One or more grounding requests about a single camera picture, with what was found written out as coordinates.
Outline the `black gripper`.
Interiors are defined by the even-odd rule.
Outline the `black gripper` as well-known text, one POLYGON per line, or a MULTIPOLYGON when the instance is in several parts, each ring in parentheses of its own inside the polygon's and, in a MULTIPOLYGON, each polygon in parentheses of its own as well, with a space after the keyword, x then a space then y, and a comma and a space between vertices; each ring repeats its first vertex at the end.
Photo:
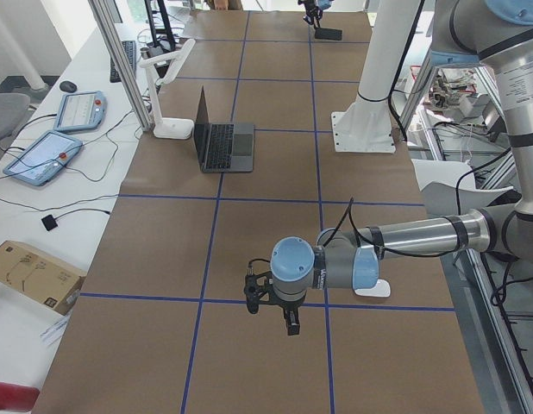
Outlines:
POLYGON ((321 28, 322 10, 317 5, 315 0, 304 0, 305 16, 303 20, 310 24, 312 19, 312 25, 314 28, 321 28))
POLYGON ((289 294, 277 289, 273 290, 272 296, 276 304, 282 309, 287 335, 297 336, 300 333, 298 310, 303 305, 307 290, 289 294))

